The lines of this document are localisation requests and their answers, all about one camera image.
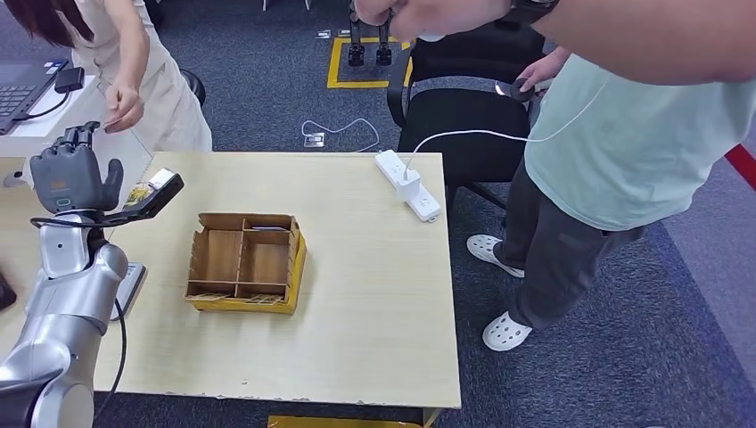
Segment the long hair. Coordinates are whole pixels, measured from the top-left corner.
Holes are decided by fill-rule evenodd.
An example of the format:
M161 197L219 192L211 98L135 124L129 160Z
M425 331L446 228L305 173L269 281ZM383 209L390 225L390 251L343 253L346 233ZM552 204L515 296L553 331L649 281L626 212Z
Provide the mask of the long hair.
M58 12L85 40L91 42L95 37L75 0L5 0L5 5L30 36L41 37L51 45L74 47L74 37Z

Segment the forearm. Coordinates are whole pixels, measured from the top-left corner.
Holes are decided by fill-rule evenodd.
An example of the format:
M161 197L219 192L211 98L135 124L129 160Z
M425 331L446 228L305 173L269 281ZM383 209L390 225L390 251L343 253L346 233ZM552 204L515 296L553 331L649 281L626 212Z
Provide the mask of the forearm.
M150 38L141 22L123 29L120 34L120 68L116 78L139 90L149 56Z
M564 46L557 46L555 50L553 50L549 55L553 55L556 58L559 59L562 63L566 62L570 55L572 55L572 52L568 51L566 47Z
M689 85L756 77L753 16L753 0L561 0L533 28L624 78Z

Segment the white cable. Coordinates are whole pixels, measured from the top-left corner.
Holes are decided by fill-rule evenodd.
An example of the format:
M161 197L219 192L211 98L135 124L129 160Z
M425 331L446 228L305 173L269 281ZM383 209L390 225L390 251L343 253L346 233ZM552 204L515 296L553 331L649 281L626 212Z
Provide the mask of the white cable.
M415 155L417 154L417 151L420 150L421 147L423 147L423 144L428 143L429 141L434 140L434 139L439 138L439 137L442 137L442 136L460 136L462 134L488 134L490 136L499 136L501 138L508 138L510 140L515 140L515 141L523 141L525 143L543 143L545 141L548 141L548 140L554 138L555 136L559 135L569 125L571 125L575 120L577 120L580 116L582 116L583 113L586 112L586 110L588 110L588 107L590 107L591 104L593 104L593 101L595 101L596 98L598 98L598 96L601 94L601 92L606 87L606 84L609 83L609 79L610 78L611 78L611 76L609 78L606 78L606 81L604 82L604 84L601 85L601 87L598 88L598 91L596 91L596 94L593 95L593 98L591 98L591 100L588 102L588 104L586 104L586 106L583 107L583 110L581 110L578 113L577 116L575 116L574 118L570 119L570 121L568 121L567 123L565 123L563 127L557 129L556 132L554 132L550 136L547 136L546 138L540 138L538 140L532 140L530 138L523 138L521 136L508 136L507 134L501 134L499 132L489 131L487 129L466 129L466 130L461 130L461 131L448 131L448 132L441 132L441 133L438 133L438 134L433 135L433 136L429 136L429 137L425 138L423 141L421 141L420 144L418 144L416 146L416 148L412 151L412 156L409 158L409 160L407 161L407 166L404 168L404 178L407 179L407 171L409 170L409 165L412 163L412 159L415 158Z
M347 125L346 127L344 127L344 128L341 128L341 129L336 129L335 131L333 131L333 130L331 130L331 129L328 129L328 128L324 127L323 125L319 125L319 124L317 124L316 122L313 122L312 120L305 120L305 121L304 121L304 122L302 123L302 136L309 136L309 134L307 134L307 133L305 132L305 126L306 126L307 124L310 124L310 125L315 125L316 127L318 127L318 128L321 128L321 129L323 129L324 131L327 131L327 132L329 132L329 133L331 133L331 134L339 134L340 132L342 132L342 131L345 131L345 130L349 129L349 127L351 127L352 125L356 124L357 122L365 122L365 123L367 124L367 126L369 126L369 127L370 127L370 128L371 128L371 129L373 130L373 133L375 134L375 143L373 143L373 144L370 144L370 145L368 145L367 147L363 147L363 148L361 148L361 149L357 150L357 151L356 151L356 152L354 152L354 153L360 153L360 152L365 152L365 151L367 151L367 150L370 150L370 149L372 149L373 147L375 147L376 145L378 145L378 143L380 143L380 142L381 142L381 138L380 138L380 137L378 136L378 131L377 131L377 130L375 129L375 127L373 126L373 124L372 124L372 123L370 123L370 122L368 122L368 121L367 121L366 119L362 119L362 118L359 118L359 119L355 119L355 120L352 120L352 123L348 124L348 125Z

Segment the hand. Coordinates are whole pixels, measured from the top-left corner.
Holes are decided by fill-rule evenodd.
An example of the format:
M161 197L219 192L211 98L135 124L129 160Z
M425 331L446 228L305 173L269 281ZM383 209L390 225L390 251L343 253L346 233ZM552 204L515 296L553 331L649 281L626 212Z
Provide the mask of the hand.
M525 83L520 87L520 92L528 92L535 85L555 78L559 71L562 70L567 59L570 57L570 53L557 48L549 55L541 58L540 60L533 62L525 70L520 73L517 78L526 78ZM540 91L538 95L543 95L546 90Z
M381 25L391 19L391 34L410 42L422 34L447 36L477 29L510 10L510 0L355 0L359 19Z
M132 85L116 81L105 92L105 99L108 116L103 128L108 134L133 127L144 115L139 92Z

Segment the black cable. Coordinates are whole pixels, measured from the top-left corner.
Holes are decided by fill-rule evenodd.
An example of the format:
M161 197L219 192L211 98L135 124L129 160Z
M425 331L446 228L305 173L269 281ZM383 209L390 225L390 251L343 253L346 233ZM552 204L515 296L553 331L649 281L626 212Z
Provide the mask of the black cable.
M120 363L119 363L119 371L116 373L116 378L113 381L113 387L111 388L111 391L108 392L108 396L105 397L105 401L103 401L103 404L100 406L100 409L97 410L97 413L94 414L93 421L96 421L97 418L103 413L103 410L108 405L108 401L111 400L113 395L116 393L116 389L118 389L118 384L120 382L120 377L123 375L123 366L126 365L126 320L123 319L123 308L120 306L120 303L118 302L118 299L116 299L116 310L119 313L119 321L120 321Z
M29 223L32 224L32 226L39 229L42 227L42 225L56 225L56 226L68 226L68 227L80 227L80 228L107 228L107 227L118 227L127 225L128 223L131 223L134 221L130 218L123 218L121 220L114 220L109 223L77 223L76 221L68 221L68 220L60 220L58 218L41 218L41 217L34 217L32 218Z
M68 99L69 99L69 95L70 95L70 91L69 91L69 92L67 92L67 93L66 93L66 95L64 95L64 96L63 96L63 99L62 99L62 100L61 100L61 101L60 101L59 103L57 103L57 104L56 104L56 105L55 105L54 107L52 107L52 108L50 108L50 109L48 109L48 110L46 110L46 111L43 111L43 112L41 112L41 113L37 113L37 114L24 114L23 116L19 116L19 117L18 117L18 118L16 118L15 120L16 120L17 122L22 122L22 121L24 121L24 120L29 120L29 119L36 119L36 118L41 118L42 116L45 116L46 114L50 114L50 113L52 113L53 111L56 111L56 110L60 109L60 108L61 108L61 106L62 106L62 105L63 105L63 104L64 104L64 103L66 102L66 101L68 101Z

